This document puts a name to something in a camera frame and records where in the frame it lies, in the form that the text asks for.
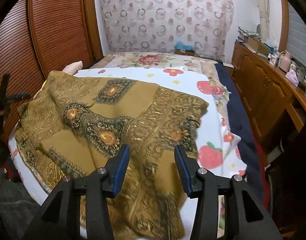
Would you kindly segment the dark blue mattress edge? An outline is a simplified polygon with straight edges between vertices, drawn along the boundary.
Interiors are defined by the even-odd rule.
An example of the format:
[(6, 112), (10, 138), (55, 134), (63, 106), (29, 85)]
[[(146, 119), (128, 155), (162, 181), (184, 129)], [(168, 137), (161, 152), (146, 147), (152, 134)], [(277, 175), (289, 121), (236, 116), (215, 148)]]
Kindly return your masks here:
[(241, 137), (238, 143), (238, 149), (242, 161), (247, 165), (247, 182), (259, 200), (263, 201), (265, 199), (265, 187), (261, 176), (260, 160), (250, 121), (238, 90), (225, 66), (218, 62), (215, 64), (215, 68), (221, 84), (230, 92), (227, 103), (228, 121), (231, 132)]

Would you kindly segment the floral bed quilt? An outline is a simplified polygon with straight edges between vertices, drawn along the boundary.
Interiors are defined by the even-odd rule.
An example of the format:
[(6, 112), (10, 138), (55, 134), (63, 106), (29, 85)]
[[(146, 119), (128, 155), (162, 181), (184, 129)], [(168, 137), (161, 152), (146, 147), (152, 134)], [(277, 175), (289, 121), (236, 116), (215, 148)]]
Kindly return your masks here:
[(226, 86), (220, 82), (217, 62), (195, 56), (177, 55), (169, 53), (135, 53), (118, 52), (111, 53), (97, 62), (93, 68), (163, 68), (192, 71), (207, 76), (215, 99), (216, 108), (221, 115), (227, 114), (227, 103), (230, 92)]

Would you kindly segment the grey window blind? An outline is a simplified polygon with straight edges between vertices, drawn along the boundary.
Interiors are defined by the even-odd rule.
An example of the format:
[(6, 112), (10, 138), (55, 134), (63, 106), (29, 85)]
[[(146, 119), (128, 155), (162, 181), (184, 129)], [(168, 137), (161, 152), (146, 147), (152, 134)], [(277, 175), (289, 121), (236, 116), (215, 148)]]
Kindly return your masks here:
[(289, 31), (286, 50), (306, 67), (306, 25), (293, 6), (289, 6)]

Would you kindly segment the pink tissue pack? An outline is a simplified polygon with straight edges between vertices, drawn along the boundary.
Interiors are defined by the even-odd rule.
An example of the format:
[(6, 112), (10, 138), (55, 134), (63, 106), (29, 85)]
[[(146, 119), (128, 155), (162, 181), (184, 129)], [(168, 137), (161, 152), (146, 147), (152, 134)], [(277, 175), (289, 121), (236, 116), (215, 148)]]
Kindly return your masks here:
[(298, 87), (299, 80), (297, 79), (297, 74), (293, 69), (290, 69), (286, 75), (285, 78), (290, 81), (295, 87)]

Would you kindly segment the cardboard box blue contents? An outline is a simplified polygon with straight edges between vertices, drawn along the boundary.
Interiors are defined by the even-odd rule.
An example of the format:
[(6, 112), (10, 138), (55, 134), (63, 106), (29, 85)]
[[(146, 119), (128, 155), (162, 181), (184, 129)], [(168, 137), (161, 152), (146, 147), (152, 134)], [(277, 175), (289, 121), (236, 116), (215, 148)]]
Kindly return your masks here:
[(195, 48), (191, 45), (185, 45), (181, 41), (177, 41), (174, 48), (174, 53), (177, 55), (195, 56)]

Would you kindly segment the beige side curtain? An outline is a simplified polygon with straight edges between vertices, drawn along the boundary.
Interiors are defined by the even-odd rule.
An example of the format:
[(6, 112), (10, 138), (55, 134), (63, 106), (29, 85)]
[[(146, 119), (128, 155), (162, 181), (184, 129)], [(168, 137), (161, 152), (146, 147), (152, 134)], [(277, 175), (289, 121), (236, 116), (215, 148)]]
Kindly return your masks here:
[(257, 0), (260, 28), (261, 28), (261, 41), (265, 42), (270, 38), (270, 5), (269, 0)]

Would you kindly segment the wooden sideboard cabinet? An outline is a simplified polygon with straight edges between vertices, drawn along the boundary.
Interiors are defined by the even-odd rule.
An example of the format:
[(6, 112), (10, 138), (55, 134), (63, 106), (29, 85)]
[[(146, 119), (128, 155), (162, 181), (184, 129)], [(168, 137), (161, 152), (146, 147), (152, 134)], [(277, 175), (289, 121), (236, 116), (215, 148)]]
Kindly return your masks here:
[(232, 64), (233, 82), (259, 143), (267, 143), (279, 134), (284, 114), (288, 114), (297, 132), (302, 130), (306, 121), (306, 95), (285, 78), (282, 70), (237, 42)]

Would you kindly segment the brown gold patterned shirt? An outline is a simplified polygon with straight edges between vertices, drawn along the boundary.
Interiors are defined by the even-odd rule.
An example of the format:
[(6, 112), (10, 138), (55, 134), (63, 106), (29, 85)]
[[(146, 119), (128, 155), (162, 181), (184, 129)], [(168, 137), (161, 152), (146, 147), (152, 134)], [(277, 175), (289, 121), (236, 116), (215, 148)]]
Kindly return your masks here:
[(45, 190), (60, 176), (80, 178), (127, 144), (121, 192), (108, 200), (116, 239), (180, 239), (185, 195), (174, 160), (183, 145), (197, 158), (196, 132), (208, 103), (154, 83), (49, 74), (36, 98), (18, 108), (15, 140)]

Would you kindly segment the cardboard box on cabinet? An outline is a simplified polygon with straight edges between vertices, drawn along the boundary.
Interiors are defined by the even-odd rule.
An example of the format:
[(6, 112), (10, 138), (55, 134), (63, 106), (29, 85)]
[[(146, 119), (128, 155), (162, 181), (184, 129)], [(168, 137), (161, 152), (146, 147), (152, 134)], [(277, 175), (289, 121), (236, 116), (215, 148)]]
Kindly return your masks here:
[(248, 38), (245, 46), (252, 51), (252, 53), (262, 54), (264, 56), (268, 56), (271, 51), (267, 45), (251, 37)]

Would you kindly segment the beige pillow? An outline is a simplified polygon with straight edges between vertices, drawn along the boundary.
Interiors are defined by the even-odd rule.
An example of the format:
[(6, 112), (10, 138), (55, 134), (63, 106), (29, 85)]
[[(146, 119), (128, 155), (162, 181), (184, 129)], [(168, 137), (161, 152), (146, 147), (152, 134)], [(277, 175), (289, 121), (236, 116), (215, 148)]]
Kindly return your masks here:
[(81, 70), (82, 68), (83, 68), (82, 61), (77, 61), (77, 62), (73, 62), (73, 63), (65, 66), (64, 69), (62, 70), (62, 72), (66, 73), (66, 74), (69, 74), (69, 75), (74, 75), (79, 70)]

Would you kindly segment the pink thermos jug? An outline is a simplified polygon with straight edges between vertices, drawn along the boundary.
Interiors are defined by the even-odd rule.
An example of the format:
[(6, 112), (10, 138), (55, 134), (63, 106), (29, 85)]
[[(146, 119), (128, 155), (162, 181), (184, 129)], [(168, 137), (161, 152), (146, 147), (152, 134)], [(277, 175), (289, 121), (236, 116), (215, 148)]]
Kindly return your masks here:
[(291, 65), (291, 54), (288, 51), (281, 52), (278, 64), (279, 68), (287, 73), (290, 69), (290, 65)]

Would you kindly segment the circle patterned curtain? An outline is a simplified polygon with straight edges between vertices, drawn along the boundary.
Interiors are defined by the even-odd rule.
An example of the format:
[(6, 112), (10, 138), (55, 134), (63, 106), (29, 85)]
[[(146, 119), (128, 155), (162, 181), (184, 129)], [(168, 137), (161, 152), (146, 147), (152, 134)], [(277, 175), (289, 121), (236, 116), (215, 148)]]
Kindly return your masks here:
[(223, 60), (232, 0), (99, 0), (110, 52), (173, 53), (176, 44)]

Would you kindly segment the wooden louvered wardrobe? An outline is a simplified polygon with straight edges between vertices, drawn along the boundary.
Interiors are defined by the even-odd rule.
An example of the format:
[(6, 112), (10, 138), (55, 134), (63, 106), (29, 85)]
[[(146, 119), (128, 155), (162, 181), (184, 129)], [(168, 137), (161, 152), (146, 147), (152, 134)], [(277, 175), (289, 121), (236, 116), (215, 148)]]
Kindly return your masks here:
[(0, 84), (35, 95), (53, 70), (103, 57), (95, 0), (19, 0), (0, 25)]

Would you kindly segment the stack of folded papers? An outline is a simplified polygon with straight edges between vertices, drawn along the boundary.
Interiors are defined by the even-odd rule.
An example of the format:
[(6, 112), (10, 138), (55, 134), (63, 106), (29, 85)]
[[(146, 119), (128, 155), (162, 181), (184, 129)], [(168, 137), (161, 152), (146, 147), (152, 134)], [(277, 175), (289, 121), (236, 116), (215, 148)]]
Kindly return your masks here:
[(256, 32), (248, 31), (238, 27), (238, 38), (237, 40), (242, 43), (247, 43), (249, 38), (252, 38), (257, 41), (261, 41), (261, 35)]

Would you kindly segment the white fruit print blanket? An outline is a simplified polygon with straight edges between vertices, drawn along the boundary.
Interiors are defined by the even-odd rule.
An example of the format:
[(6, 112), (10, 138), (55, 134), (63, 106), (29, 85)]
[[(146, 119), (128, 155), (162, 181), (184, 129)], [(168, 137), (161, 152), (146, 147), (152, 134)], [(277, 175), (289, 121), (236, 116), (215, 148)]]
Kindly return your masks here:
[[(235, 174), (242, 175), (246, 171), (247, 166), (241, 160), (237, 148), (240, 138), (230, 132), (227, 121), (218, 112), (210, 82), (204, 74), (179, 69), (105, 68), (80, 70), (73, 76), (105, 77), (109, 79), (125, 78), (154, 83), (168, 89), (199, 97), (208, 103), (208, 108), (201, 117), (201, 124), (196, 132), (197, 158), (194, 159), (199, 162), (201, 167), (218, 176), (229, 178)], [(51, 190), (45, 190), (39, 179), (23, 162), (15, 140), (17, 125), (9, 137), (9, 148), (13, 161), (28, 193), (37, 203), (42, 204)], [(180, 217), (184, 226), (184, 236), (182, 238), (187, 239), (193, 227), (196, 201), (189, 200), (186, 194), (184, 195), (186, 199), (180, 209)]]

